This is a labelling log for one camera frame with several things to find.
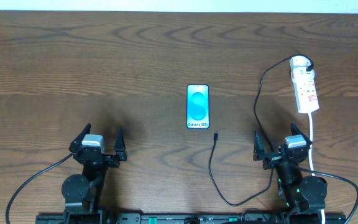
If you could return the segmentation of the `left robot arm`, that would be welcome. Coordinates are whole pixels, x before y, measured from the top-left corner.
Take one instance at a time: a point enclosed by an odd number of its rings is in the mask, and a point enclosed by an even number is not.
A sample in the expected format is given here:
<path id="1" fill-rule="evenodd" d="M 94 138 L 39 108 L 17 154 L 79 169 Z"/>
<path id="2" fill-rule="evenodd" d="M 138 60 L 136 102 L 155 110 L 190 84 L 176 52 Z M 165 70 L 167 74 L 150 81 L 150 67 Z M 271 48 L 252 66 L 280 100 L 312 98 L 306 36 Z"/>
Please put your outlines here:
<path id="1" fill-rule="evenodd" d="M 99 206 L 104 181 L 109 168 L 118 168 L 127 160 L 123 129 L 120 128 L 114 145 L 115 154 L 104 152 L 102 135 L 91 134 L 88 123 L 70 143 L 74 160 L 83 166 L 81 174 L 67 177 L 62 184 L 65 198 L 64 223 L 115 223 L 114 215 Z"/>

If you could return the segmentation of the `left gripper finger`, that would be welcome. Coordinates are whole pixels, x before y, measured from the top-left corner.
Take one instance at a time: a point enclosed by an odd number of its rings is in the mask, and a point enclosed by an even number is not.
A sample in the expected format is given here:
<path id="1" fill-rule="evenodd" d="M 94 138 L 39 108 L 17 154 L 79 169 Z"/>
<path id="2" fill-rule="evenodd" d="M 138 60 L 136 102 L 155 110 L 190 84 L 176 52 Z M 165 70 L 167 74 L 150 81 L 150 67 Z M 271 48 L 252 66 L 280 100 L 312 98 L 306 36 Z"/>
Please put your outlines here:
<path id="1" fill-rule="evenodd" d="M 77 135 L 76 138 L 74 138 L 74 140 L 71 142 L 70 146 L 76 146 L 76 145 L 81 145 L 82 140 L 84 139 L 84 137 L 90 133 L 91 130 L 91 124 L 88 123 L 84 129 L 82 130 L 82 132 Z"/>
<path id="2" fill-rule="evenodd" d="M 120 161 L 127 161 L 127 151 L 124 143 L 124 130 L 123 128 L 119 128 L 119 132 L 117 134 L 116 142 L 114 145 L 114 150 L 116 152 L 116 156 Z"/>

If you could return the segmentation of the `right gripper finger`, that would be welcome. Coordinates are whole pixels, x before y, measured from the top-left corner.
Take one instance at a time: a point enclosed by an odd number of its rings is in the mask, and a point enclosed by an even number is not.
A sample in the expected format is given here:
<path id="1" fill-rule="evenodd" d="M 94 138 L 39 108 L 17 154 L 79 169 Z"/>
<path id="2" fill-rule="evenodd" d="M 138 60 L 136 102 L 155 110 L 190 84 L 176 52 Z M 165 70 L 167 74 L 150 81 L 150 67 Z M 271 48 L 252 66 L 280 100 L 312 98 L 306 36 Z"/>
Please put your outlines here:
<path id="1" fill-rule="evenodd" d="M 295 123 L 290 123 L 290 129 L 293 136 L 300 135 L 303 137 L 303 139 L 306 141 L 307 144 L 312 143 L 312 140 L 307 135 L 305 135 L 302 131 L 300 131 L 300 129 Z"/>
<path id="2" fill-rule="evenodd" d="M 261 161 L 265 158 L 265 148 L 260 138 L 259 133 L 254 131 L 254 152 L 253 152 L 253 160 Z"/>

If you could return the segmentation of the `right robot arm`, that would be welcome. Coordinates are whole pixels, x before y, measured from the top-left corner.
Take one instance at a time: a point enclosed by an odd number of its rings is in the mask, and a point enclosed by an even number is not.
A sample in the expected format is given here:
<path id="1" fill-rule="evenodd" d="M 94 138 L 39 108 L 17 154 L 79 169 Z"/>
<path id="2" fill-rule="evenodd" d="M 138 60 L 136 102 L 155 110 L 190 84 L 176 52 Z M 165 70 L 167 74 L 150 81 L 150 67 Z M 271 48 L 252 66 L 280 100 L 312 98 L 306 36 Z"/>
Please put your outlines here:
<path id="1" fill-rule="evenodd" d="M 295 124 L 291 124 L 291 136 L 285 138 L 277 151 L 266 152 L 261 137 L 254 131 L 254 161 L 262 161 L 265 170 L 278 174 L 280 197 L 288 204 L 288 210 L 275 218 L 279 223 L 296 223 L 312 219 L 320 223 L 319 215 L 325 209 L 327 182 L 313 175 L 304 177 L 299 163 L 307 160 L 312 141 Z"/>

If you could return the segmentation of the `blue Galaxy smartphone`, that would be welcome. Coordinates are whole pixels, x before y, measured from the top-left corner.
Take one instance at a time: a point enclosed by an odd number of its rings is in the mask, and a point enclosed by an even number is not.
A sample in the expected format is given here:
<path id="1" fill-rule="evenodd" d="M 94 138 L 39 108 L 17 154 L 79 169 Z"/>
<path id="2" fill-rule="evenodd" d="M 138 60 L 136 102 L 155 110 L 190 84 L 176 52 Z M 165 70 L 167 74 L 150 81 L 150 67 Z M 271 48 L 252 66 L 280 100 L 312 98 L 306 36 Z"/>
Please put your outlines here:
<path id="1" fill-rule="evenodd" d="M 209 86 L 188 85 L 186 97 L 186 127 L 209 128 Z"/>

